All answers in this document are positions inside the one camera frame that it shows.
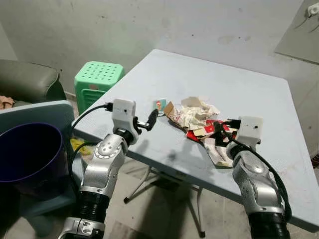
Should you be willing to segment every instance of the crumpled paper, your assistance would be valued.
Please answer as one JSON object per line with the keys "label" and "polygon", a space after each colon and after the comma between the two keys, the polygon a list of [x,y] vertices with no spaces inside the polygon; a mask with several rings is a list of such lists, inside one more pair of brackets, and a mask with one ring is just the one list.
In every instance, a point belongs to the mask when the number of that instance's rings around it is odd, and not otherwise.
{"label": "crumpled paper", "polygon": [[198,97],[188,97],[181,101],[182,109],[177,110],[172,102],[164,108],[165,115],[181,128],[194,130],[206,126],[206,120],[216,116],[220,111]]}

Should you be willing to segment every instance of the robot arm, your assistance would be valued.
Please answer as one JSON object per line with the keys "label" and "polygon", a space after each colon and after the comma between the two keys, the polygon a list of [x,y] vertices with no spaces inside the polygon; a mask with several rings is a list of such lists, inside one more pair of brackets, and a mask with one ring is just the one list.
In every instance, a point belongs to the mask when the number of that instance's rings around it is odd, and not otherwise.
{"label": "robot arm", "polygon": [[137,142],[142,131],[151,130],[158,111],[154,110],[147,123],[135,116],[135,102],[116,99],[112,107],[113,134],[108,134],[94,149],[87,165],[71,217],[68,217],[58,239],[101,239],[104,220],[120,167],[128,147]]}
{"label": "robot arm", "polygon": [[[286,222],[291,216],[288,196],[286,198],[285,193],[280,193],[270,177],[269,167],[256,153],[253,154],[256,144],[260,142],[262,119],[241,117],[225,124],[239,128],[235,140],[230,140],[226,146],[226,152],[233,159],[233,178],[240,188],[252,238],[290,238]],[[285,197],[285,210],[282,197]]]}

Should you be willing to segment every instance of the white table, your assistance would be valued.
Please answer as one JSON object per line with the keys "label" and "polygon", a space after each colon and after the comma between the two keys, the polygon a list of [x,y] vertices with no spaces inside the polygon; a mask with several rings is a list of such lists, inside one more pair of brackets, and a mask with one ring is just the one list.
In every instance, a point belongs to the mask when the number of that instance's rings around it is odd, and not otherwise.
{"label": "white table", "polygon": [[[291,223],[319,230],[319,188],[286,80],[209,61],[153,50],[94,105],[115,98],[134,100],[136,115],[146,120],[153,100],[174,104],[200,96],[215,105],[220,119],[250,115],[264,118],[257,151],[282,177],[293,211]],[[96,110],[76,126],[85,139],[103,139],[112,132],[111,115]],[[240,202],[232,169],[217,169],[205,149],[185,133],[158,118],[152,131],[140,135],[128,156],[159,171]]]}

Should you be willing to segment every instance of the floor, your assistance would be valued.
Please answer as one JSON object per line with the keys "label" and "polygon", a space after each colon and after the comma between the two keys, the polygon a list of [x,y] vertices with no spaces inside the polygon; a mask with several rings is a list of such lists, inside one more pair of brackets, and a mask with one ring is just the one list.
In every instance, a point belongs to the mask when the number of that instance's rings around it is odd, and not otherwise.
{"label": "floor", "polygon": [[[107,209],[105,239],[198,239],[196,192],[150,175],[136,196],[126,205],[123,199],[138,184],[147,165],[126,158],[111,203]],[[242,205],[208,190],[202,192],[203,223],[207,239],[249,239],[250,228]],[[48,216],[54,221],[52,233],[59,235],[70,208],[56,210]],[[288,224],[292,239],[319,239]],[[39,239],[24,218],[19,218],[3,239]]]}

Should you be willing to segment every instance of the trash can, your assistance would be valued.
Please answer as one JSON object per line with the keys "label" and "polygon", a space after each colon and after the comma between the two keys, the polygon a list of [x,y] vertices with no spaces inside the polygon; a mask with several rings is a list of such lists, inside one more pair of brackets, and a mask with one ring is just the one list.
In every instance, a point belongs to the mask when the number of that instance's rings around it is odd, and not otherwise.
{"label": "trash can", "polygon": [[0,183],[40,200],[63,193],[68,168],[61,132],[47,123],[27,123],[1,134]]}

